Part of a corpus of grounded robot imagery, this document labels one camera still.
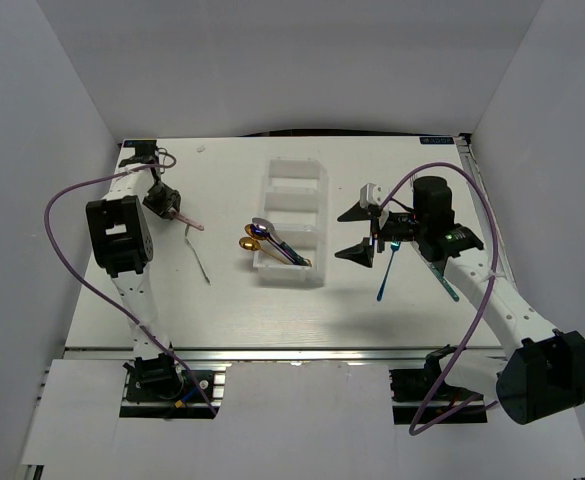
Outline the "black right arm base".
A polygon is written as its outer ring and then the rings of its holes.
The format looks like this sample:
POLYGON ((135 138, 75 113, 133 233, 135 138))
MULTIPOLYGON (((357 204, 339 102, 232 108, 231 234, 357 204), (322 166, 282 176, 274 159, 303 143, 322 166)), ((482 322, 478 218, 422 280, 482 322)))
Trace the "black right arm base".
MULTIPOLYGON (((437 361, 451 356, 456 348, 445 346, 426 356, 424 366, 415 368, 398 368, 389 371, 390 389, 393 401, 393 421, 395 425, 409 425, 416 414, 434 381, 440 375, 442 368, 437 361)), ((436 391, 428 404, 419 424, 425 424, 432 419, 446 413, 453 407, 470 398, 473 393, 467 389, 451 387, 443 384, 436 391)), ((483 397, 463 410, 442 421, 443 424, 483 424, 488 420, 484 410, 483 397)))

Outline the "gold spoon plain handle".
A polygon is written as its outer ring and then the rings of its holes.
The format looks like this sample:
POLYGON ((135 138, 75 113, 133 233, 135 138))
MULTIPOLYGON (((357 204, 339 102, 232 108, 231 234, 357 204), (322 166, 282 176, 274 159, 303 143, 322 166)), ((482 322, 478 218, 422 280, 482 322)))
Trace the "gold spoon plain handle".
POLYGON ((288 256, 286 251, 281 247, 281 245, 272 237, 272 235, 267 230, 264 230, 255 224, 247 224, 244 227, 244 230, 247 233, 247 235, 250 236, 251 238, 259 241, 267 241, 283 256, 288 256))

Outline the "gold spoon ornate handle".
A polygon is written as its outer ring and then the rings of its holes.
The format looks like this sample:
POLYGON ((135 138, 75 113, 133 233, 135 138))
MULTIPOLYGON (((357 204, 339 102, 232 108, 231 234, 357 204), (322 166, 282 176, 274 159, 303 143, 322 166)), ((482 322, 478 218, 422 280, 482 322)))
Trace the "gold spoon ornate handle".
POLYGON ((261 240, 258 238, 255 238, 255 237, 249 237, 249 236, 241 237, 239 239, 238 243, 239 243, 239 246, 246 251, 256 252, 256 253, 261 252, 263 255, 267 255, 270 258, 275 259, 276 261, 283 263, 283 264, 306 266, 306 267, 310 267, 312 265, 312 263, 308 262, 307 260, 304 260, 302 263, 298 263, 298 262, 295 262, 293 260, 290 260, 285 255, 283 255, 281 253, 276 253, 274 250, 272 250, 267 245, 263 245, 261 240))

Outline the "silver spoon pink handle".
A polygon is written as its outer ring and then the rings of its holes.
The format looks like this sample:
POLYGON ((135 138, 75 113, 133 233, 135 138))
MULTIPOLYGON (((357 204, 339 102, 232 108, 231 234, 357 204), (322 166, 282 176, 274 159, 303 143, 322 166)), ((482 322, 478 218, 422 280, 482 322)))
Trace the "silver spoon pink handle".
POLYGON ((205 227, 202 223, 197 222, 197 221, 185 216, 183 213, 181 213, 177 210, 171 210, 170 216, 173 220, 177 220, 177 221, 187 225, 188 227, 194 228, 195 230, 198 230, 198 231, 205 230, 205 227))

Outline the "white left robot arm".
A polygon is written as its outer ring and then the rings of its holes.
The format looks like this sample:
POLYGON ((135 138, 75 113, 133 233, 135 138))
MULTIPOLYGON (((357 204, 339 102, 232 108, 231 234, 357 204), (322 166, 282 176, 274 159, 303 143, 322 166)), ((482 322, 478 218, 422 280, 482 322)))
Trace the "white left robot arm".
POLYGON ((130 165, 120 173, 104 197, 87 203, 86 217, 96 263, 126 310, 133 358, 149 361, 170 346, 151 287, 154 247, 142 205, 160 173, 156 167, 134 172, 130 165))

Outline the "purple metallic spoon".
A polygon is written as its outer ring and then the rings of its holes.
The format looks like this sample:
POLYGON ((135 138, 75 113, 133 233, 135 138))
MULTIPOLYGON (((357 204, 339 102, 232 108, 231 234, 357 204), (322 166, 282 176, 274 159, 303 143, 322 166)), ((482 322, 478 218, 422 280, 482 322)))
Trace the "purple metallic spoon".
POLYGON ((291 254, 285 247, 281 245, 280 242, 275 240, 270 232, 259 225, 255 224, 248 224, 246 226, 246 232, 256 240, 265 240, 267 241, 272 247, 274 247, 279 253, 281 253, 287 260, 289 260, 292 264, 298 266, 307 266, 305 260, 300 257, 298 254, 294 253, 291 254))

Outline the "silver spoon green handle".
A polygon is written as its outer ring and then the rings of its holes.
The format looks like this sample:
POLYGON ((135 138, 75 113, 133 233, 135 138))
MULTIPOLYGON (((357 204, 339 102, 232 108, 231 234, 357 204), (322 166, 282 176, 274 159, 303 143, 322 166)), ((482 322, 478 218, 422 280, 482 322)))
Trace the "silver spoon green handle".
POLYGON ((269 220, 266 220, 264 218, 260 218, 260 217, 254 217, 252 219, 252 222, 250 224, 255 224, 255 225, 259 225, 262 226, 264 228, 266 228, 270 234, 272 235, 272 237, 277 240, 278 242, 281 243, 281 245, 283 247, 285 247, 291 254, 298 254, 291 246, 289 246, 278 234, 278 232, 276 231, 276 228, 274 227, 273 223, 270 222, 269 220))

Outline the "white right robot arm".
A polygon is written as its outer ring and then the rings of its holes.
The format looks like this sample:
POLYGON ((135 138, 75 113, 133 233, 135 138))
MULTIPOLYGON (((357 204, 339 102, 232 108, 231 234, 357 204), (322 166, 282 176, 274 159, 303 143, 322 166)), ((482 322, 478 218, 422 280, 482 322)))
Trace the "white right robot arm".
POLYGON ((583 404, 585 338, 576 331, 560 331, 498 277, 482 241, 456 222, 445 179, 418 178, 412 192, 412 207, 398 213, 388 209, 379 186, 364 186, 359 200, 338 219, 366 221, 369 233, 359 244, 337 252, 337 258, 370 268, 386 244, 412 243, 441 283, 475 307, 505 354, 497 360, 451 345, 428 354, 425 396, 444 399, 464 389, 496 401, 520 425, 583 404))

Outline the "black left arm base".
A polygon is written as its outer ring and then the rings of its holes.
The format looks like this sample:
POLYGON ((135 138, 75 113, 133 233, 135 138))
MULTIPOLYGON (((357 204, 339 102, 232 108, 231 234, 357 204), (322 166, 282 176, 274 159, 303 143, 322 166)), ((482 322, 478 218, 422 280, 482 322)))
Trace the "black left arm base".
POLYGON ((126 377, 119 417, 123 419, 211 420, 216 414, 201 395, 219 408, 215 393, 217 373, 213 370, 193 371, 196 380, 172 358, 160 354, 151 360, 137 358, 125 362, 126 377))

